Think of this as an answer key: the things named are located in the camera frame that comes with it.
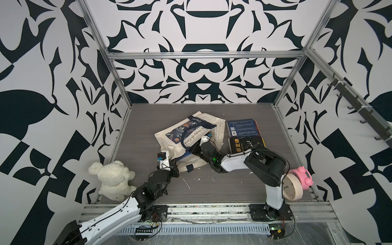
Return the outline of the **black spine book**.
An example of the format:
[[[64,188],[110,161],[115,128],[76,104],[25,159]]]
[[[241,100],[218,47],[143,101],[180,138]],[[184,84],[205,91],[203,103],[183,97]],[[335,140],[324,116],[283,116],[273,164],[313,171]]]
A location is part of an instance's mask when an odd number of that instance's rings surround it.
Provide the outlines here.
[[[249,149],[265,149],[265,143],[261,136],[230,137],[229,147],[231,154],[237,154]]]

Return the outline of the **cream canvas tote bag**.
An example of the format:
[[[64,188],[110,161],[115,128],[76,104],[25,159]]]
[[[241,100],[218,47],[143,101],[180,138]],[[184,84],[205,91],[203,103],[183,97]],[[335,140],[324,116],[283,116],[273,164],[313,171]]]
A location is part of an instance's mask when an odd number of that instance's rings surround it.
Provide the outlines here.
[[[211,135],[210,140],[217,149],[223,146],[226,121],[200,111],[188,116],[179,123],[155,133],[161,151],[168,152],[170,160],[177,160],[179,172],[191,172],[208,164],[195,155],[196,146],[199,146],[204,136]]]

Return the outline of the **blue classics book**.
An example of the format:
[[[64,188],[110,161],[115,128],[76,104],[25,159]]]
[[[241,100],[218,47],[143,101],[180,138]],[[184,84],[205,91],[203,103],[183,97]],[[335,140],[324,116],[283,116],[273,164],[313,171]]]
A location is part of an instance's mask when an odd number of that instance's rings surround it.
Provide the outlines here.
[[[230,137],[260,136],[257,122],[254,119],[226,121]]]

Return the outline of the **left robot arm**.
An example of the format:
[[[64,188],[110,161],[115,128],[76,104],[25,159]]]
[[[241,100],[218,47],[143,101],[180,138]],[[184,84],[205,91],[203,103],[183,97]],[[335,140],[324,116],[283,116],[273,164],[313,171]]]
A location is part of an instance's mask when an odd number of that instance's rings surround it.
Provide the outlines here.
[[[159,161],[158,169],[152,172],[148,181],[126,200],[89,221],[68,223],[54,244],[100,245],[126,226],[150,219],[157,199],[167,194],[167,186],[173,177],[179,177],[177,161]]]

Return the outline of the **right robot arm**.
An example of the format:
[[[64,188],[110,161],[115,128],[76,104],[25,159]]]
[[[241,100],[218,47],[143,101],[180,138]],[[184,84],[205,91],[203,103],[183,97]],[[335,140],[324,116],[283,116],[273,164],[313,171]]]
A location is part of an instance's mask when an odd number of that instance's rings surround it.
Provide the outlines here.
[[[266,205],[280,210],[284,203],[282,182],[289,162],[263,146],[236,154],[223,154],[212,141],[192,147],[191,153],[207,162],[217,173],[249,169],[266,188]]]

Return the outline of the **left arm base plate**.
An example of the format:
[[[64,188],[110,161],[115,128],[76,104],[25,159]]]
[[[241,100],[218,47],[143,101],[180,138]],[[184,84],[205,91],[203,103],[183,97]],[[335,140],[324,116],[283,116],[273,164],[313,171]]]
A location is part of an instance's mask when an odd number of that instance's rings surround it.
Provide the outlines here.
[[[141,209],[140,221],[141,222],[146,222],[149,220],[153,222],[165,221],[167,218],[167,214],[168,214],[167,205],[153,205],[151,207]]]

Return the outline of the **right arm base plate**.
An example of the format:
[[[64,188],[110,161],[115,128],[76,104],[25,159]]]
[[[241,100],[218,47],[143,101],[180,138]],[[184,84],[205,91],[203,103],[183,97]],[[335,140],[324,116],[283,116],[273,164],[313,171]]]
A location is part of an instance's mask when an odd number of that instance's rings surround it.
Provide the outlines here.
[[[289,221],[293,218],[293,212],[285,202],[280,209],[275,209],[267,204],[250,204],[249,208],[251,219],[257,222]]]

